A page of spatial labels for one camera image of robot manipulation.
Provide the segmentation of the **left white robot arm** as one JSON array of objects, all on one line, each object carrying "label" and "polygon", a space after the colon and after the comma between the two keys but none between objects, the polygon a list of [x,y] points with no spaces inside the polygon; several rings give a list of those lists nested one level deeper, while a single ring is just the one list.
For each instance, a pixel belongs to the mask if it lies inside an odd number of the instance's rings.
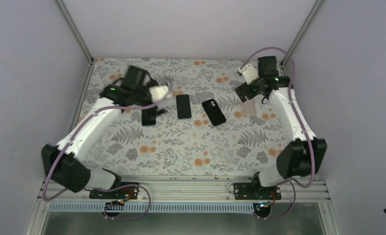
[{"label": "left white robot arm", "polygon": [[92,170],[83,163],[87,153],[103,131],[124,111],[146,110],[156,117],[164,112],[159,105],[172,97],[173,79],[165,76],[159,83],[147,70],[129,66],[126,74],[106,85],[98,99],[69,134],[57,144],[46,144],[41,150],[46,181],[43,198],[50,180],[62,185],[65,190],[80,192],[96,188],[109,198],[121,193],[121,177],[114,172]]}]

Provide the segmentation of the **black phone case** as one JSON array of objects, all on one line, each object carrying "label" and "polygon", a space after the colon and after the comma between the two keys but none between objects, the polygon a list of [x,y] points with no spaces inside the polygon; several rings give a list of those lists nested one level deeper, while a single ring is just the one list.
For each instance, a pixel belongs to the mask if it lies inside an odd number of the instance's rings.
[{"label": "black phone case", "polygon": [[227,121],[215,99],[206,100],[201,105],[213,126],[219,126]]}]

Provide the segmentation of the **beige phone case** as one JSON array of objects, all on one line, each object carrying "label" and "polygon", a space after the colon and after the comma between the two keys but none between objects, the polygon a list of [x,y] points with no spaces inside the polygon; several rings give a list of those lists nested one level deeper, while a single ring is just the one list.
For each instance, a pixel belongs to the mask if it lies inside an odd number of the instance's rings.
[{"label": "beige phone case", "polygon": [[244,116],[255,116],[256,115],[255,100],[251,99],[241,103],[241,113]]}]

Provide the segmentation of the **black phone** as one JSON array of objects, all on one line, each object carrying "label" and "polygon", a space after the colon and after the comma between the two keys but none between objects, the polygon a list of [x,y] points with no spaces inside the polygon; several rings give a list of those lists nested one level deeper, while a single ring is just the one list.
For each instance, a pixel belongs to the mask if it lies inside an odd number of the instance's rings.
[{"label": "black phone", "polygon": [[142,126],[153,126],[156,124],[156,110],[154,108],[144,109],[142,114]]},{"label": "black phone", "polygon": [[192,117],[190,96],[188,94],[176,96],[176,107],[178,119],[190,119]]}]

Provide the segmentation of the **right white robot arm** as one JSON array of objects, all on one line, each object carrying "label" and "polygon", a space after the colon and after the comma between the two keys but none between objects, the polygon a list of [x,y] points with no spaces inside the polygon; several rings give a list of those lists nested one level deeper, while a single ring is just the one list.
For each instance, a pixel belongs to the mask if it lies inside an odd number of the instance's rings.
[{"label": "right white robot arm", "polygon": [[269,187],[278,186],[296,177],[309,177],[308,188],[318,173],[327,149],[327,143],[311,130],[297,103],[291,78],[281,75],[277,69],[275,56],[258,58],[257,67],[244,63],[238,68],[245,82],[235,89],[242,102],[258,95],[269,100],[280,120],[287,146],[280,152],[276,164],[256,175],[256,183],[251,185],[251,194],[256,199],[263,199],[269,194]]}]

